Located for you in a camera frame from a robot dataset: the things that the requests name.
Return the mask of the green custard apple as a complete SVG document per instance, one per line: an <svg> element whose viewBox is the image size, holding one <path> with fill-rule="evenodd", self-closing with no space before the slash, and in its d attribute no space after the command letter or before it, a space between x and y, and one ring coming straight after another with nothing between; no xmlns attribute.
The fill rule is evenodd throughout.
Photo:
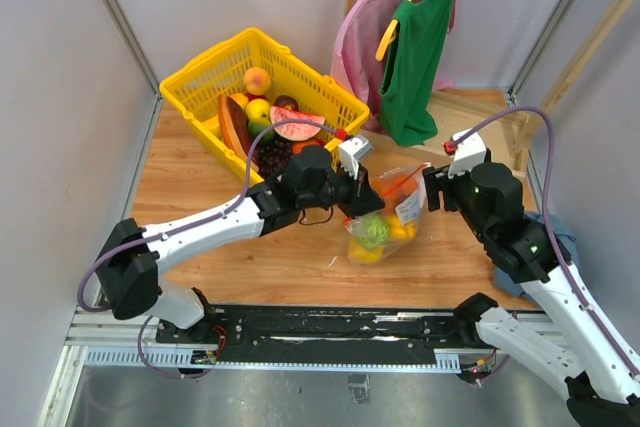
<svg viewBox="0 0 640 427"><path fill-rule="evenodd" d="M358 219L353 235L363 248L373 250L387 242L390 226L383 216L371 214Z"/></svg>

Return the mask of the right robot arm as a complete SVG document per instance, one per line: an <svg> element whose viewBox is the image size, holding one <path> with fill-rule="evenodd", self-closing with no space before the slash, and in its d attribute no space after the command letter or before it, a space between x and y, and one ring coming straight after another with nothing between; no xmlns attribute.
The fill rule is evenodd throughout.
<svg viewBox="0 0 640 427"><path fill-rule="evenodd" d="M428 208L458 212L492 263L546 313L559 346L476 293L453 311L453 334L466 347L504 351L551 386L581 426L639 423L639 354L596 305L570 253L544 224L526 216L523 186L503 164L485 161L461 175L423 171Z"/></svg>

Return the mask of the clear zip top bag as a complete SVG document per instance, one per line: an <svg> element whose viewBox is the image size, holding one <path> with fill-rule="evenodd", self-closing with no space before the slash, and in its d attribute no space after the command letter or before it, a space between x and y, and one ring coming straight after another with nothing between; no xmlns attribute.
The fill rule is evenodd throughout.
<svg viewBox="0 0 640 427"><path fill-rule="evenodd" d="M379 263L412 241L426 203L422 172L430 162L394 168L371 181L384 202L375 212L343 222L349 234L348 260L356 265Z"/></svg>

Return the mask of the yellow bell pepper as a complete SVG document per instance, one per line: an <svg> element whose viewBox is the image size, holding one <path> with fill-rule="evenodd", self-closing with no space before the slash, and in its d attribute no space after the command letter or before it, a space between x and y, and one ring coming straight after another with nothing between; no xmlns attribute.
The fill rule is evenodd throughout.
<svg viewBox="0 0 640 427"><path fill-rule="evenodd" d="M417 223L415 221L403 224L396 215L387 216L386 220L390 227L389 239L391 241L409 241L417 234Z"/></svg>
<svg viewBox="0 0 640 427"><path fill-rule="evenodd" d="M382 246L366 249L356 241L349 243L348 259L354 264L369 265L377 263L383 258L383 254L384 248Z"/></svg>

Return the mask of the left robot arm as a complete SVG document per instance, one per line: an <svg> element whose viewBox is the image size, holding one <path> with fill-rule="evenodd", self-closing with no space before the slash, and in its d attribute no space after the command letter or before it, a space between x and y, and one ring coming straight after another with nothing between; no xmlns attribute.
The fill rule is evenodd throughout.
<svg viewBox="0 0 640 427"><path fill-rule="evenodd" d="M218 247L266 236L299 221L313 208L340 209L347 217L366 215L384 203L360 161L370 142L356 136L338 147L339 164L323 147L308 146L284 170L220 206L147 227L132 218L111 231L96 260L96 274L112 315L167 320L190 341L207 340L214 318L204 295L164 279L179 264Z"/></svg>

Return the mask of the orange tomato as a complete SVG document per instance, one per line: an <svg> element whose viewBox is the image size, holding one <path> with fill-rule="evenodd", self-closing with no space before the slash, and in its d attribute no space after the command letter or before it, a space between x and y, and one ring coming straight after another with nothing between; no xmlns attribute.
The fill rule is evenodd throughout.
<svg viewBox="0 0 640 427"><path fill-rule="evenodd" d="M381 196L387 200L407 197L418 189L419 185L413 176L396 176L387 178Z"/></svg>

